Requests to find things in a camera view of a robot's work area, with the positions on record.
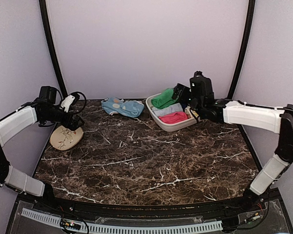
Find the green towel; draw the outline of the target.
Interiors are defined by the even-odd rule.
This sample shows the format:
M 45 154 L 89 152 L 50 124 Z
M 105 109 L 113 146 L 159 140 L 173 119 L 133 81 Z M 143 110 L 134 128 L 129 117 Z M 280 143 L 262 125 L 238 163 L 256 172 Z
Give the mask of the green towel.
M 175 104 L 176 99 L 173 99 L 173 94 L 173 88 L 168 88 L 164 90 L 160 95 L 152 98 L 151 104 L 158 109 L 163 109 L 172 104 Z

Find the yellow-green crocodile towel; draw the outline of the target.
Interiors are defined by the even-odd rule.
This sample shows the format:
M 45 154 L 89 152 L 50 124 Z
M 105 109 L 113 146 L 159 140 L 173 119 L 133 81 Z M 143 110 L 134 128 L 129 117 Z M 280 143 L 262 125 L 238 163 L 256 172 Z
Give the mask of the yellow-green crocodile towel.
M 194 118 L 195 120 L 199 121 L 199 114 L 193 110 L 190 106 L 187 106 L 184 109 L 185 114 L 187 115 L 188 119 Z

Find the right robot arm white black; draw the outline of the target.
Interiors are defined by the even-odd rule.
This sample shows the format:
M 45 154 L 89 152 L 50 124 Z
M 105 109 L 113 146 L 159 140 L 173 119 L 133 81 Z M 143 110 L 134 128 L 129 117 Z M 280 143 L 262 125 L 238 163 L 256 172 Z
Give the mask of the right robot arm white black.
M 177 84 L 172 98 L 188 104 L 196 112 L 196 120 L 246 125 L 279 135 L 273 156 L 251 182 L 249 193 L 239 200 L 241 210 L 248 212 L 256 206 L 257 196 L 263 194 L 293 163 L 293 105 L 269 107 L 228 98 L 215 99 L 212 81 L 201 71 L 194 73 L 188 87 Z

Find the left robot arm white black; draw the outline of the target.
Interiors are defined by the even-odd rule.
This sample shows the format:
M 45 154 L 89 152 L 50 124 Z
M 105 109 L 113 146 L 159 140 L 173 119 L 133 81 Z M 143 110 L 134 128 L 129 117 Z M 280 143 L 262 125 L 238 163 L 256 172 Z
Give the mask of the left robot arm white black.
M 59 209 L 59 201 L 52 197 L 52 186 L 12 166 L 2 148 L 22 130 L 36 123 L 39 127 L 59 124 L 50 136 L 50 144 L 59 151 L 66 151 L 79 143 L 84 121 L 79 116 L 81 110 L 73 111 L 72 107 L 84 94 L 73 92 L 56 104 L 57 94 L 57 88 L 42 86 L 38 98 L 0 120 L 0 187 L 6 185 L 17 192 L 41 197 L 39 203 L 49 213 Z

